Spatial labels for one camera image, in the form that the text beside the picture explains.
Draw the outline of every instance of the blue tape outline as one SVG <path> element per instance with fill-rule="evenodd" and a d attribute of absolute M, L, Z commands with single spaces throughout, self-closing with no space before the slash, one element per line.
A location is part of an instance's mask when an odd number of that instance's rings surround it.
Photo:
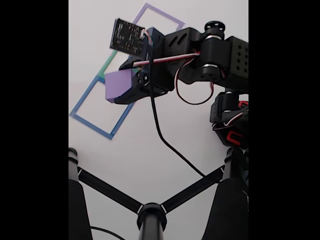
<path fill-rule="evenodd" d="M 131 108 L 134 106 L 135 103 L 129 104 L 126 109 L 124 110 L 123 114 L 119 118 L 118 122 L 112 129 L 111 133 L 107 133 L 106 131 L 102 130 L 101 128 L 95 126 L 94 124 L 88 122 L 87 120 L 83 119 L 81 116 L 77 115 L 77 111 L 79 110 L 80 106 L 84 103 L 85 99 L 91 92 L 91 90 L 94 88 L 97 82 L 100 82 L 102 84 L 105 84 L 105 79 L 100 76 L 95 76 L 95 78 L 92 80 L 88 88 L 85 90 L 83 95 L 81 96 L 80 100 L 76 103 L 74 108 L 72 109 L 71 113 L 69 114 L 74 119 L 78 120 L 80 123 L 86 125 L 87 127 L 91 128 L 92 130 L 96 131 L 97 133 L 101 134 L 102 136 L 106 137 L 107 139 L 112 140 L 112 138 L 117 133 L 118 129 L 120 128 L 122 122 L 125 120 L 126 116 L 130 112 Z"/>

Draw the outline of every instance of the tripod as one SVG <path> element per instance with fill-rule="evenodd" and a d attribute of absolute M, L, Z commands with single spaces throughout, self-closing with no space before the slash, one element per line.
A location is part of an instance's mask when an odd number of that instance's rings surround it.
<path fill-rule="evenodd" d="M 243 154 L 239 148 L 231 147 L 227 151 L 224 166 L 162 204 L 141 204 L 80 168 L 76 150 L 69 148 L 68 239 L 93 239 L 83 187 L 79 183 L 81 181 L 138 215 L 139 240 L 163 240 L 163 231 L 167 225 L 166 214 L 218 183 L 202 240 L 247 240 L 249 235 L 249 188 L 245 184 L 243 172 L 248 169 L 248 158 L 249 150 Z"/>

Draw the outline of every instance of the red and white wire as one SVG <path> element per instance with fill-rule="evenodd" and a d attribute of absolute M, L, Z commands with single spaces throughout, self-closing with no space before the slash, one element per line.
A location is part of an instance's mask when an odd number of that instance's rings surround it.
<path fill-rule="evenodd" d="M 237 115 L 235 115 L 233 118 L 231 118 L 227 123 L 223 123 L 225 126 L 229 126 L 235 119 L 241 117 L 244 114 L 244 112 L 240 112 Z"/>
<path fill-rule="evenodd" d="M 185 103 L 190 104 L 190 105 L 200 105 L 200 104 L 204 104 L 204 103 L 206 103 L 207 101 L 209 101 L 209 99 L 213 96 L 213 94 L 214 94 L 214 83 L 213 83 L 213 82 L 210 83 L 210 87 L 211 87 L 211 94 L 210 94 L 210 96 L 209 96 L 206 100 L 204 100 L 204 101 L 202 101 L 202 102 L 199 102 L 199 103 L 191 103 L 191 102 L 188 102 L 188 101 L 185 100 L 182 96 L 180 96 L 179 90 L 178 90 L 178 76 L 179 76 L 180 70 L 181 70 L 184 66 L 188 65 L 189 63 L 191 63 L 193 60 L 194 60 L 194 58 L 191 58 L 191 59 L 187 60 L 181 67 L 179 67 L 179 68 L 177 69 L 177 71 L 175 72 L 175 75 L 174 75 L 174 84 L 175 84 L 176 93 L 177 93 L 178 97 L 179 97 L 182 101 L 184 101 Z"/>
<path fill-rule="evenodd" d="M 168 56 L 168 57 L 162 57 L 162 58 L 156 58 L 153 59 L 153 63 L 164 63 L 164 62 L 170 62 L 170 61 L 176 61 L 180 59 L 189 59 L 189 58 L 194 58 L 196 56 L 199 56 L 200 53 L 188 53 L 188 54 L 181 54 L 181 55 L 176 55 L 176 56 Z M 136 61 L 133 63 L 134 67 L 142 66 L 142 65 L 147 65 L 149 64 L 149 60 L 146 61 Z"/>

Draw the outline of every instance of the circuit board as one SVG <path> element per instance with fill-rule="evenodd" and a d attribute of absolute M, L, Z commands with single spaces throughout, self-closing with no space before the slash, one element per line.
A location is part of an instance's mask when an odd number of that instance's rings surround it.
<path fill-rule="evenodd" d="M 123 21 L 120 18 L 116 19 L 110 48 L 139 57 L 143 48 L 143 39 L 141 39 L 143 29 L 143 27 Z"/>

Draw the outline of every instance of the painter's tape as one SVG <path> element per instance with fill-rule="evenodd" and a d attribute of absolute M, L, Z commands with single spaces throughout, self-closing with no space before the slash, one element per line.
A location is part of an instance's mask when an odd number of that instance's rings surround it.
<path fill-rule="evenodd" d="M 185 24 L 184 22 L 176 19 L 175 17 L 165 13 L 164 11 L 161 11 L 160 9 L 158 9 L 148 3 L 145 3 L 143 5 L 143 7 L 141 8 L 141 10 L 139 11 L 139 13 L 137 14 L 137 16 L 135 17 L 135 19 L 133 20 L 132 23 L 136 24 L 147 9 L 150 9 L 150 10 L 164 16 L 165 18 L 168 18 L 171 21 L 177 23 L 178 24 L 178 27 L 176 28 L 177 31 L 181 30 Z M 88 88 L 85 90 L 85 92 L 81 96 L 80 100 L 76 103 L 76 105 L 74 106 L 74 108 L 72 109 L 72 111 L 70 113 L 71 117 L 73 117 L 74 119 L 78 120 L 82 124 L 86 125 L 87 127 L 91 128 L 92 130 L 96 131 L 97 133 L 105 136 L 107 139 L 110 139 L 110 140 L 112 140 L 112 138 L 114 137 L 114 135 L 116 134 L 116 132 L 120 128 L 121 124 L 123 123 L 123 121 L 125 120 L 126 116 L 128 115 L 128 113 L 130 112 L 130 110 L 132 109 L 132 107 L 134 106 L 135 103 L 129 104 L 128 107 L 124 110 L 123 114 L 121 115 L 118 122 L 116 123 L 116 125 L 112 129 L 111 133 L 107 133 L 106 131 L 102 130 L 101 128 L 93 125 L 92 123 L 88 122 L 84 118 L 80 117 L 79 115 L 77 115 L 77 111 L 79 110 L 80 106 L 85 101 L 86 97 L 89 95 L 89 93 L 94 88 L 94 86 L 96 85 L 97 82 L 101 82 L 101 83 L 105 84 L 104 72 L 107 69 L 107 67 L 109 66 L 109 64 L 111 63 L 111 61 L 114 59 L 116 54 L 117 54 L 117 51 L 115 51 L 115 50 L 112 51 L 111 55 L 108 57 L 106 62 L 103 64 L 103 66 L 101 67 L 101 69 L 99 70 L 97 75 L 94 77 L 94 79 L 92 80 L 92 82 L 90 83 Z"/>

